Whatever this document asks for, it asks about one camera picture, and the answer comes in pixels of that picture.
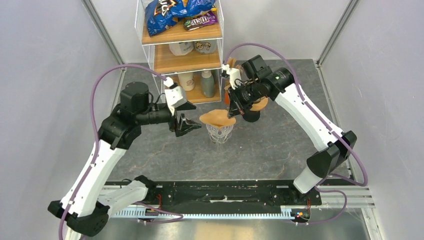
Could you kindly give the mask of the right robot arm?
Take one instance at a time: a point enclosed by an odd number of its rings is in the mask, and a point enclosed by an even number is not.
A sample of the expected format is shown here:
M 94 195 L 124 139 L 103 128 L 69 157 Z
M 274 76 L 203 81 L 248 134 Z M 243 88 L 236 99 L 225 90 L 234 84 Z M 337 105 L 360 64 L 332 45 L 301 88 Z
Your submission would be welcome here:
M 255 122 L 260 111 L 254 109 L 254 104 L 267 98 L 294 118 L 316 149 L 316 153 L 306 160 L 307 166 L 294 179 L 294 187 L 288 191 L 289 200 L 300 205 L 309 198 L 312 188 L 352 155 L 357 136 L 353 131 L 344 131 L 332 123 L 295 83 L 287 68 L 272 71 L 260 55 L 244 62 L 241 67 L 248 77 L 247 81 L 242 81 L 238 68 L 228 64 L 221 66 L 221 76 L 230 83 L 226 90 L 229 96 L 228 117 L 241 115 L 245 121 Z

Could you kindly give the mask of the black coffee server pot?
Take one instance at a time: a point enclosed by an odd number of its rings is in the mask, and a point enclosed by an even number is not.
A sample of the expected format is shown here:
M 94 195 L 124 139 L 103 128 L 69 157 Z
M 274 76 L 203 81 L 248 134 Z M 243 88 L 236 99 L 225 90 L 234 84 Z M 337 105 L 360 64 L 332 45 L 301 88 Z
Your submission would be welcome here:
M 261 117 L 260 111 L 246 111 L 242 118 L 249 123 L 254 123 L 258 121 Z

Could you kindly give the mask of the round wooden dripper stand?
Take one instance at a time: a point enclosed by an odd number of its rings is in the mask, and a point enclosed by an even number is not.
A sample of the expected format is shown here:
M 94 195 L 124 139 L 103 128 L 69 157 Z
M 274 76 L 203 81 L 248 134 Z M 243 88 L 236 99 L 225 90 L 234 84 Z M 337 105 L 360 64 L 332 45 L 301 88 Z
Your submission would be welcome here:
M 268 104 L 269 98 L 262 97 L 258 101 L 254 102 L 250 108 L 252 112 L 260 112 L 263 108 L 265 108 Z

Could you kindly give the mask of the glass carafe with brown band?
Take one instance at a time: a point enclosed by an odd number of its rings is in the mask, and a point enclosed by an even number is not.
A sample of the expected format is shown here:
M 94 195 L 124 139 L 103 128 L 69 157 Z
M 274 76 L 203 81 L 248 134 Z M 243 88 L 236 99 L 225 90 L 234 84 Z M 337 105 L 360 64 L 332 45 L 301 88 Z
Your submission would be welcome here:
M 224 134 L 224 135 L 213 135 L 210 134 L 209 137 L 214 144 L 224 144 L 230 137 L 232 133 Z

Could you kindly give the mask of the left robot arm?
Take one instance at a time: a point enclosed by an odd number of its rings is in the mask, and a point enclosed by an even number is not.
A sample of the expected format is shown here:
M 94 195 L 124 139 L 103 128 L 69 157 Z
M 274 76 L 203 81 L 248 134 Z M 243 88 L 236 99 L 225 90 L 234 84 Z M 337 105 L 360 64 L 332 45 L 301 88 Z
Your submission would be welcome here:
M 120 92 L 120 103 L 96 130 L 92 152 L 74 185 L 61 200 L 48 206 L 48 211 L 67 225 L 68 239 L 94 237 L 127 206 L 140 201 L 148 205 L 156 200 L 156 183 L 143 175 L 105 196 L 100 193 L 113 168 L 141 135 L 142 126 L 166 124 L 177 137 L 201 127 L 178 114 L 196 108 L 181 86 L 172 82 L 164 96 L 165 102 L 159 103 L 148 85 L 138 81 Z

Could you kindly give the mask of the clear glass dripper with handle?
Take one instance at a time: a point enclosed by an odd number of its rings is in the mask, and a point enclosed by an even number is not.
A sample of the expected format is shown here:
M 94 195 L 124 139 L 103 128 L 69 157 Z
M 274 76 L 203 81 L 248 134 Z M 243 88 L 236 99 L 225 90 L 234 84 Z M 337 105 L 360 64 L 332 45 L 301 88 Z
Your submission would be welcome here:
M 226 125 L 226 126 L 215 126 L 211 124 L 206 125 L 206 129 L 208 131 L 209 136 L 210 135 L 226 135 L 229 133 L 232 133 L 234 126 L 233 125 Z

